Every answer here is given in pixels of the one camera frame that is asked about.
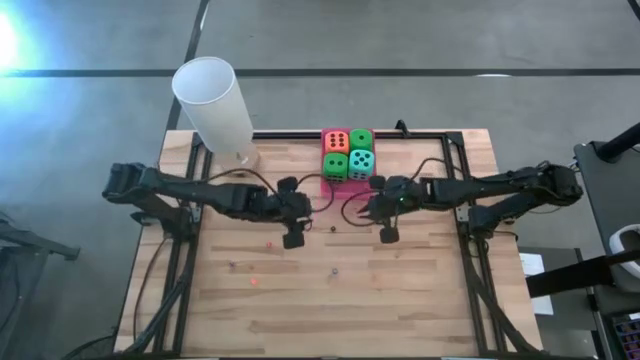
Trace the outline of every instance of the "green die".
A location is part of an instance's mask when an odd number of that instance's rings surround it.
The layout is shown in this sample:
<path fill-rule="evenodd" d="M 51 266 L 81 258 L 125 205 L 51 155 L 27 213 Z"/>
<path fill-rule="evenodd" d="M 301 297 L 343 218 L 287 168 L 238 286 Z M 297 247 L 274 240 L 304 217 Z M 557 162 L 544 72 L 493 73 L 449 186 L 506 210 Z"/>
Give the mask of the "green die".
<path fill-rule="evenodd" d="M 322 174 L 328 181 L 344 182 L 347 180 L 349 158 L 345 154 L 328 153 L 324 156 Z"/>
<path fill-rule="evenodd" d="M 349 133 L 349 150 L 373 151 L 373 134 L 367 129 L 353 129 Z"/>
<path fill-rule="evenodd" d="M 376 157 L 371 151 L 354 150 L 349 155 L 349 178 L 367 181 L 373 175 Z"/>

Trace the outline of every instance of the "red die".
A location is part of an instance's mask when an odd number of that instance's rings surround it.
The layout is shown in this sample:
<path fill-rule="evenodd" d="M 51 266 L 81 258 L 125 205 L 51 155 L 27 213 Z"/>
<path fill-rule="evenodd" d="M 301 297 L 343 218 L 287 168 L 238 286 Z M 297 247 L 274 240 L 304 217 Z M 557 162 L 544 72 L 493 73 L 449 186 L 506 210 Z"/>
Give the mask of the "red die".
<path fill-rule="evenodd" d="M 324 136 L 326 152 L 337 152 L 349 156 L 349 135 L 342 131 L 331 131 Z"/>

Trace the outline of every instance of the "cyan die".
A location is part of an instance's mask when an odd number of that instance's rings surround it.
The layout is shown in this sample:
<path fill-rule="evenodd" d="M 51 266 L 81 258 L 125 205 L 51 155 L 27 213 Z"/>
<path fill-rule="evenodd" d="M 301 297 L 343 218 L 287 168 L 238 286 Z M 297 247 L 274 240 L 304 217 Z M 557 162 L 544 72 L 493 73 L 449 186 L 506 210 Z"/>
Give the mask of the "cyan die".
<path fill-rule="evenodd" d="M 375 155 L 368 150 L 353 150 L 349 155 L 349 178 L 367 181 L 373 175 Z"/>

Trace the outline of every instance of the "cable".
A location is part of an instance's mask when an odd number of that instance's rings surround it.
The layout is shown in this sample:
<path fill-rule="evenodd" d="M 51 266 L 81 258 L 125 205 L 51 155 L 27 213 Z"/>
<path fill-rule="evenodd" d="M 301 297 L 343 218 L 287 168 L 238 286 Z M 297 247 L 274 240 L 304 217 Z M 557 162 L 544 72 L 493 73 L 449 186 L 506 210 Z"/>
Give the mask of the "cable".
<path fill-rule="evenodd" d="M 67 355 L 63 356 L 61 360 L 71 360 L 73 359 L 74 356 L 80 354 L 83 350 L 91 347 L 93 344 L 99 343 L 100 341 L 104 341 L 110 338 L 114 338 L 116 337 L 116 334 L 111 334 L 111 335 L 107 335 L 107 336 L 102 336 L 99 337 L 97 339 L 93 339 L 90 341 L 87 341 L 86 343 L 78 346 L 77 348 L 71 350 L 70 352 L 67 353 Z"/>
<path fill-rule="evenodd" d="M 9 223 L 9 222 L 15 223 L 16 222 L 11 216 L 9 216 L 9 214 L 7 214 L 4 211 L 0 211 L 0 221 L 4 221 L 6 223 Z"/>
<path fill-rule="evenodd" d="M 552 197 L 558 199 L 558 200 L 562 200 L 562 197 L 560 195 L 558 195 L 557 193 L 554 193 L 553 191 L 549 190 L 546 187 L 543 186 L 532 186 L 531 189 L 538 189 L 538 190 L 543 190 L 545 191 L 547 194 L 551 195 Z"/>
<path fill-rule="evenodd" d="M 442 159 L 434 158 L 434 157 L 428 157 L 428 158 L 426 158 L 426 159 L 422 160 L 422 162 L 421 162 L 421 163 L 420 163 L 420 165 L 418 166 L 418 170 L 416 170 L 415 174 L 413 174 L 413 176 L 411 176 L 411 177 L 409 178 L 409 179 L 410 179 L 410 181 L 415 180 L 415 178 L 417 178 L 417 177 L 418 177 L 418 175 L 420 175 L 420 171 L 422 171 L 422 167 L 423 167 L 427 162 L 429 162 L 429 161 L 437 161 L 437 162 L 439 162 L 439 163 L 442 163 L 442 164 L 445 164 L 445 165 L 446 165 L 446 162 L 445 162 L 444 160 L 442 160 Z M 460 169 L 459 167 L 457 167 L 457 166 L 455 166 L 455 165 L 454 165 L 454 166 L 453 166 L 453 168 L 454 168 L 455 170 L 458 170 L 460 173 L 463 173 L 462 169 Z"/>
<path fill-rule="evenodd" d="M 356 226 L 356 227 L 367 227 L 367 226 L 371 226 L 373 224 L 375 224 L 375 221 L 366 223 L 366 224 L 356 224 L 354 222 L 352 222 L 351 220 L 349 220 L 347 218 L 347 215 L 345 215 L 344 213 L 344 209 L 347 207 L 347 204 L 352 201 L 353 199 L 357 198 L 358 196 L 361 195 L 366 195 L 366 194 L 373 194 L 373 193 L 377 193 L 378 190 L 367 190 L 367 191 L 362 191 L 359 193 L 355 193 L 353 195 L 351 195 L 347 200 L 344 201 L 344 204 L 342 204 L 342 207 L 340 208 L 340 215 L 342 215 L 342 218 L 344 219 L 344 221 L 347 222 L 347 224 L 351 225 L 351 226 Z"/>
<path fill-rule="evenodd" d="M 484 252 L 484 254 L 488 254 L 489 253 L 489 242 L 487 241 L 487 239 L 484 238 L 480 238 L 480 240 L 482 241 L 482 251 Z M 476 243 L 476 249 L 478 249 L 478 251 L 480 251 L 480 247 L 477 246 L 478 245 L 478 241 L 477 239 L 473 238 L 471 241 L 473 241 L 474 243 Z M 471 255 L 471 257 L 473 258 L 479 258 L 480 257 L 480 253 L 478 253 L 478 255 L 473 255 L 471 252 L 469 253 L 469 255 Z"/>
<path fill-rule="evenodd" d="M 418 169 L 416 170 L 416 172 L 415 172 L 415 173 L 414 173 L 414 174 L 413 174 L 413 175 L 412 175 L 412 176 L 411 176 L 411 177 L 410 177 L 406 182 L 404 182 L 404 183 L 402 183 L 402 184 L 399 184 L 399 185 L 397 185 L 396 187 L 401 187 L 401 186 L 403 186 L 403 185 L 406 185 L 406 184 L 408 184 L 408 183 L 412 182 L 415 178 L 417 178 L 417 177 L 420 175 L 420 171 L 422 171 L 422 168 L 424 167 L 424 165 L 425 165 L 427 162 L 429 162 L 429 161 L 437 161 L 437 162 L 440 162 L 440 163 L 446 164 L 446 162 L 445 162 L 443 159 L 434 158 L 434 157 L 428 157 L 428 158 L 426 158 L 426 159 L 422 160 L 422 162 L 420 163 L 420 165 L 418 165 Z M 454 168 L 455 170 L 458 170 L 460 173 L 464 173 L 464 172 L 462 171 L 462 169 L 460 169 L 460 168 L 459 168 L 459 167 L 457 167 L 457 166 L 454 166 L 453 168 Z M 394 189 L 394 188 L 395 188 L 395 187 L 388 188 L 388 189 L 384 189 L 384 190 L 392 190 L 392 189 Z M 347 200 L 345 200 L 344 204 L 342 204 L 342 208 L 340 208 L 340 215 L 342 215 L 342 218 L 344 219 L 344 221 L 346 221 L 346 222 L 347 222 L 349 225 L 351 225 L 351 226 L 357 226 L 357 227 L 366 227 L 366 226 L 374 225 L 374 224 L 375 224 L 375 221 L 372 221 L 372 222 L 369 222 L 369 223 L 366 223 L 366 224 L 357 224 L 357 223 L 352 222 L 352 221 L 351 221 L 351 220 L 349 220 L 349 219 L 347 218 L 347 216 L 345 215 L 345 213 L 344 213 L 344 209 L 347 207 L 347 204 L 348 204 L 349 202 L 353 201 L 353 200 L 354 200 L 355 198 L 357 198 L 358 196 L 366 195 L 366 194 L 372 194 L 372 193 L 377 193 L 377 192 L 378 192 L 378 190 L 367 190 L 367 191 L 363 191 L 363 192 L 359 192 L 359 193 L 353 194 L 352 196 L 350 196 L 349 198 L 347 198 Z"/>
<path fill-rule="evenodd" d="M 558 211 L 562 209 L 561 206 L 558 206 L 557 208 L 553 209 L 553 210 L 549 210 L 549 211 L 533 211 L 533 210 L 529 210 L 528 213 L 531 214 L 536 214 L 536 215 L 546 215 L 546 214 L 553 214 L 554 212 Z"/>
<path fill-rule="evenodd" d="M 311 229 L 313 229 L 313 219 L 310 217 L 307 217 L 305 220 L 307 220 L 309 223 L 309 227 L 307 228 L 305 226 L 304 231 L 311 231 Z"/>
<path fill-rule="evenodd" d="M 494 233 L 498 233 L 498 234 L 509 234 L 509 235 L 513 235 L 516 238 L 516 242 L 518 242 L 518 240 L 520 239 L 520 236 L 518 236 L 518 234 L 514 233 L 513 231 L 507 231 L 507 230 L 493 230 Z"/>
<path fill-rule="evenodd" d="M 2 321 L 2 325 L 0 325 L 0 334 L 2 334 L 4 328 L 9 323 L 9 320 L 11 320 L 16 307 L 18 307 L 18 302 L 20 301 L 20 279 L 18 278 L 18 264 L 13 258 L 11 258 L 11 262 L 13 263 L 13 281 L 15 283 L 16 298 L 13 300 L 13 305 L 11 305 L 11 309 L 7 313 L 7 317 L 4 319 L 4 321 Z"/>
<path fill-rule="evenodd" d="M 400 216 L 399 212 L 400 211 L 399 211 L 398 207 L 396 206 L 396 218 L 393 220 L 393 227 L 394 228 L 398 228 L 398 217 Z"/>
<path fill-rule="evenodd" d="M 549 165 L 549 162 L 545 160 L 545 161 L 539 163 L 538 165 L 536 165 L 535 168 L 536 169 L 541 169 L 541 168 L 543 169 L 545 166 L 548 166 L 548 165 Z M 520 168 L 520 169 L 518 169 L 516 171 L 510 171 L 510 172 L 518 172 L 518 171 L 520 171 L 522 169 L 525 169 L 525 168 L 526 167 L 523 167 L 523 168 Z M 471 178 L 473 180 L 478 181 L 478 182 L 491 184 L 491 183 L 506 183 L 506 182 L 510 182 L 510 181 L 514 181 L 514 180 L 526 179 L 527 177 L 529 177 L 529 175 L 525 174 L 525 175 L 520 175 L 520 176 L 516 176 L 516 177 L 510 178 L 510 179 L 498 179 L 498 180 L 495 180 L 495 179 L 482 179 L 482 178 L 477 178 L 477 177 L 474 177 L 474 176 L 472 176 Z M 552 194 L 554 197 L 558 198 L 558 195 L 552 193 L 550 190 L 547 190 L 547 192 Z"/>
<path fill-rule="evenodd" d="M 267 188 L 269 188 L 269 190 L 271 190 L 271 192 L 278 198 L 280 199 L 281 202 L 284 202 L 284 200 L 280 197 L 280 195 L 278 194 L 278 192 L 276 191 L 276 189 L 269 183 L 269 181 L 267 181 L 267 179 L 265 179 L 262 175 L 260 175 L 257 171 L 252 170 L 252 169 L 244 169 L 244 168 L 235 168 L 235 169 L 230 169 L 227 171 L 223 171 L 219 174 L 210 176 L 208 178 L 205 179 L 200 179 L 200 180 L 189 180 L 189 181 L 167 181 L 164 180 L 163 183 L 165 184 L 206 184 L 210 181 L 213 181 L 219 177 L 223 177 L 229 174 L 233 174 L 233 173 L 241 173 L 241 172 L 247 172 L 249 174 L 254 175 L 255 177 L 257 177 L 258 179 L 260 179 L 260 181 L 262 181 Z"/>
<path fill-rule="evenodd" d="M 144 293 L 144 288 L 147 286 L 147 280 L 149 279 L 149 275 L 151 274 L 151 270 L 153 270 L 153 266 L 158 259 L 158 255 L 160 254 L 160 250 L 162 246 L 167 242 L 169 237 L 165 236 L 160 242 L 160 245 L 156 248 L 156 251 L 153 253 L 151 257 L 151 261 L 149 261 L 149 266 L 147 266 L 147 270 L 144 273 L 144 278 L 142 279 L 142 285 L 140 285 L 140 292 L 138 293 L 138 298 L 136 299 L 136 305 L 133 308 L 133 341 L 136 341 L 137 329 L 136 329 L 136 320 L 138 319 L 138 308 L 140 307 L 140 300 L 142 299 L 142 293 Z"/>
<path fill-rule="evenodd" d="M 333 187 L 333 183 L 331 181 L 329 181 L 323 174 L 305 175 L 305 176 L 301 177 L 300 180 L 298 180 L 298 185 L 302 184 L 303 181 L 307 180 L 310 177 L 319 177 L 321 179 L 324 179 L 327 182 L 327 184 L 329 185 L 329 189 L 331 190 L 331 199 L 329 200 L 329 203 L 327 205 L 325 205 L 324 207 L 321 207 L 320 209 L 311 209 L 312 213 L 323 212 L 323 211 L 327 210 L 331 206 L 331 204 L 333 204 L 333 200 L 336 197 L 336 189 Z"/>
<path fill-rule="evenodd" d="M 0 232 L 0 237 L 2 237 L 2 235 L 6 235 L 6 234 L 14 234 L 14 233 L 25 233 L 25 232 L 31 232 L 29 230 L 7 230 L 7 231 L 1 231 Z"/>

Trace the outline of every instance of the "white paper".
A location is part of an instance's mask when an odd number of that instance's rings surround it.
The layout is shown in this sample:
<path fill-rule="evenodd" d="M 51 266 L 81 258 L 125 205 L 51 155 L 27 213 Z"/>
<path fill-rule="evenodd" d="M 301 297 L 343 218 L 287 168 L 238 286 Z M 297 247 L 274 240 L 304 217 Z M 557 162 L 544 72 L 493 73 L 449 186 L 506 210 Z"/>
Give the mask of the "white paper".
<path fill-rule="evenodd" d="M 544 264 L 542 263 L 542 255 L 539 254 L 520 254 L 520 262 L 525 276 L 536 275 L 544 272 Z M 551 305 L 551 297 L 549 295 L 531 299 L 533 304 L 533 312 L 538 315 L 553 315 L 553 306 Z"/>

